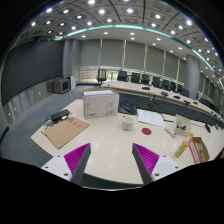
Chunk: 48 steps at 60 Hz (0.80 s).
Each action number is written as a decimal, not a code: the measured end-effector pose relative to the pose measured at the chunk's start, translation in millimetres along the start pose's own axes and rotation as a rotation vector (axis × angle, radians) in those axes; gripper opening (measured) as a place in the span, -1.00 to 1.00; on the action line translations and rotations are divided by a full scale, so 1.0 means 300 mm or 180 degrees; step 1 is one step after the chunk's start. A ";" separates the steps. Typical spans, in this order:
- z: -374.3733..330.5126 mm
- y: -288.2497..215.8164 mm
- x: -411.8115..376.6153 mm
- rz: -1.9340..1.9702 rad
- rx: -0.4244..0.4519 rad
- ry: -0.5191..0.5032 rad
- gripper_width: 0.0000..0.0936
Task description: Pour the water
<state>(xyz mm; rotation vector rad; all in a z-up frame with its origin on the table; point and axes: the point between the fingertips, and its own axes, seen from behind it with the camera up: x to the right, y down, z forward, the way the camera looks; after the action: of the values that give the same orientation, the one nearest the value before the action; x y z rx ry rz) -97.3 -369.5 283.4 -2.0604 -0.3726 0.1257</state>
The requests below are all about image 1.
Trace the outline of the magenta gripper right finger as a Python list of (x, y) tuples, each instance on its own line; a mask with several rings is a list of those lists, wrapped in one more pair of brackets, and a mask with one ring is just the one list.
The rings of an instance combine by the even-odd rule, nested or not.
[(151, 174), (159, 160), (159, 155), (136, 143), (132, 146), (132, 154), (138, 166), (143, 184), (152, 183)]

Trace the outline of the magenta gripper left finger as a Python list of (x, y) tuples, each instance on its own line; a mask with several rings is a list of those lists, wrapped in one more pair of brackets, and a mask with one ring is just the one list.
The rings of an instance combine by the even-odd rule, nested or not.
[(87, 143), (64, 156), (65, 161), (71, 171), (71, 182), (79, 185), (81, 183), (87, 161), (91, 154), (91, 144)]

